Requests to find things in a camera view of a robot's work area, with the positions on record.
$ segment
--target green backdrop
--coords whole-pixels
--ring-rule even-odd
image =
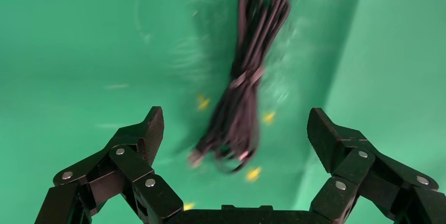
[[[291,0],[266,62],[261,149],[244,171],[186,157],[223,91],[236,0],[0,0],[0,159],[6,223],[32,223],[55,173],[162,106],[154,168],[194,208],[305,209],[328,178],[311,107],[446,187],[444,0]],[[261,170],[257,179],[247,178]],[[110,200],[98,223],[139,223]],[[391,223],[360,200],[348,223]]]

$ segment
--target black cable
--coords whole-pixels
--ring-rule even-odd
[[[214,110],[206,134],[190,156],[193,165],[214,151],[216,158],[238,158],[241,170],[259,144],[257,91],[263,60],[290,12],[288,0],[239,0],[238,40],[231,82]]]

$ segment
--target cable bundle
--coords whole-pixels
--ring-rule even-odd
[[[239,0],[238,39],[231,82],[214,110],[205,135],[190,156],[194,166],[213,151],[217,160],[240,161],[241,170],[258,149],[257,92],[263,60],[290,12],[288,0]]]

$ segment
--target metal rivet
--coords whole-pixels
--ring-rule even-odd
[[[422,183],[423,185],[428,185],[429,181],[423,177],[417,176],[418,182]]]
[[[116,154],[117,154],[117,155],[122,155],[122,154],[124,154],[124,152],[125,152],[124,149],[117,149],[117,150],[116,150]]]
[[[365,153],[364,151],[360,151],[359,156],[361,156],[363,158],[367,158],[369,155],[367,155],[367,153]]]
[[[62,179],[69,179],[73,176],[73,173],[71,171],[66,171],[62,174]]]
[[[339,189],[339,190],[345,190],[345,189],[347,189],[347,186],[346,186],[346,184],[344,184],[344,183],[342,183],[341,181],[336,181],[336,187]]]
[[[149,178],[149,179],[146,180],[146,186],[147,187],[152,187],[154,185],[155,185],[155,180],[154,179]]]

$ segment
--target green surface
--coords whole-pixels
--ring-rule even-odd
[[[257,158],[235,176],[211,159],[190,169],[186,156],[227,83],[235,2],[0,0],[5,223],[32,223],[56,172],[153,105],[166,121],[154,168],[196,208],[308,209],[328,177],[306,139],[314,106],[446,187],[444,0],[292,0],[262,83],[260,114],[276,115],[262,124]],[[370,205],[360,200],[348,223],[389,222]],[[95,216],[120,221],[139,223],[119,197]]]

